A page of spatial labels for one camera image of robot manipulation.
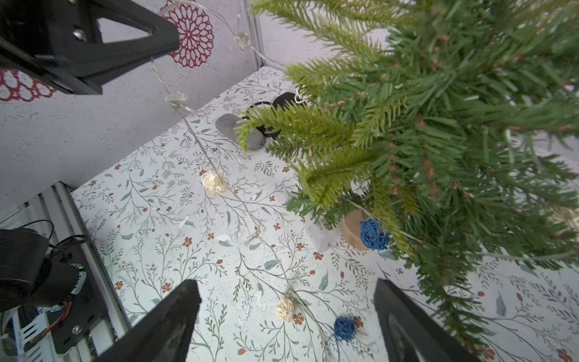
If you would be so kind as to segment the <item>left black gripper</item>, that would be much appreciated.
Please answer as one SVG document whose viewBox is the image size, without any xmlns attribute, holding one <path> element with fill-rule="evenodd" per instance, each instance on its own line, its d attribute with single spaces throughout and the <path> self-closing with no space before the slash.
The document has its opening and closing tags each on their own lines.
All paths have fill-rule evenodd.
<svg viewBox="0 0 579 362">
<path fill-rule="evenodd" d="M 1 69 L 65 94 L 101 94 L 101 85 L 178 48 L 176 25 L 134 1 L 1 2 Z"/>
</svg>

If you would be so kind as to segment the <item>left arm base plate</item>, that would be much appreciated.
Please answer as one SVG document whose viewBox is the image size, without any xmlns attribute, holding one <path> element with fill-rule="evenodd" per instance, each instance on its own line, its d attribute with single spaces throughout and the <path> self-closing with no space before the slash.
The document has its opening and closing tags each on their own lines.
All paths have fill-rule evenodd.
<svg viewBox="0 0 579 362">
<path fill-rule="evenodd" d="M 54 254 L 47 282 L 49 301 L 64 305 L 62 311 L 49 313 L 48 321 L 56 323 L 49 331 L 56 353 L 65 354 L 96 327 L 107 309 L 93 272 L 79 253 Z"/>
</svg>

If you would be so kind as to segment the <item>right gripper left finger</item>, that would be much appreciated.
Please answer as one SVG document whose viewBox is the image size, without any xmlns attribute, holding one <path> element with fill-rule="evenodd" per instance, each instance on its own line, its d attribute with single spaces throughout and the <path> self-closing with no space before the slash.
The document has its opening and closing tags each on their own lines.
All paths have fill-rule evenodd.
<svg viewBox="0 0 579 362">
<path fill-rule="evenodd" d="M 105 285 L 107 281 L 107 278 L 97 280 L 98 295 L 111 322 L 120 326 L 121 338 L 94 360 L 185 361 L 202 303 L 198 282 L 184 280 L 131 327 L 112 287 Z"/>
</svg>

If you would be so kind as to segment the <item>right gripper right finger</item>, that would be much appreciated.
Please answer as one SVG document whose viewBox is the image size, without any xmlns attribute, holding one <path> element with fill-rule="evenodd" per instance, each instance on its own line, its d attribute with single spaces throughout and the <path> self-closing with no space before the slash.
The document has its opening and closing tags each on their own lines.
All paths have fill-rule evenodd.
<svg viewBox="0 0 579 362">
<path fill-rule="evenodd" d="M 377 281 L 374 303 L 389 361 L 478 360 L 391 281 Z"/>
</svg>

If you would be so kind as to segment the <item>clear battery box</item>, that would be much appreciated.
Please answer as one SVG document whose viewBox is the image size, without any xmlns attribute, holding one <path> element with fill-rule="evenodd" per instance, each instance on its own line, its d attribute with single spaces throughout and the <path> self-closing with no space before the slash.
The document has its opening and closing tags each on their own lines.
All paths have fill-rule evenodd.
<svg viewBox="0 0 579 362">
<path fill-rule="evenodd" d="M 338 244 L 341 240 L 338 227 L 327 229 L 320 221 L 307 219 L 305 230 L 318 253 L 326 252 L 330 246 Z"/>
</svg>

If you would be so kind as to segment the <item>small green christmas tree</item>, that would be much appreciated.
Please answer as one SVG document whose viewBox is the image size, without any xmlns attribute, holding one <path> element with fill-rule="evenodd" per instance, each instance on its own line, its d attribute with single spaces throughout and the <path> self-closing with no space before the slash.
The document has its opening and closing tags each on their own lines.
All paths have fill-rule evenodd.
<svg viewBox="0 0 579 362">
<path fill-rule="evenodd" d="M 576 1 L 254 1 L 332 47 L 294 63 L 302 102 L 265 116 L 298 214 L 358 209 L 418 270 L 445 328 L 481 350 L 468 275 L 484 257 L 578 261 L 578 175 L 539 136 L 578 135 Z"/>
</svg>

